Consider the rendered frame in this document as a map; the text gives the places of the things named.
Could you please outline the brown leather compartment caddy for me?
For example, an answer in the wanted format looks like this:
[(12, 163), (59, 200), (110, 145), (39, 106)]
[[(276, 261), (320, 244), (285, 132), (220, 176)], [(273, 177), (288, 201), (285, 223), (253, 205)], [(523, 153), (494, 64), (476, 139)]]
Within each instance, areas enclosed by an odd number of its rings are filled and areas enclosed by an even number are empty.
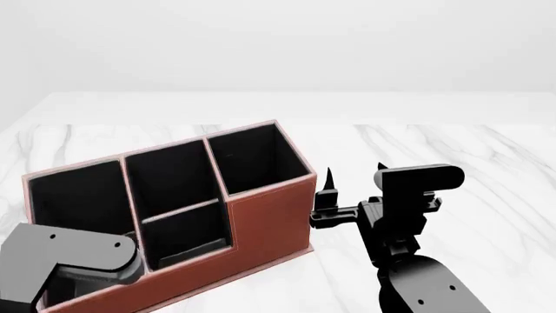
[(149, 313), (312, 248), (317, 175), (275, 121), (23, 177), (30, 223), (128, 236), (130, 285), (57, 278), (39, 313)]

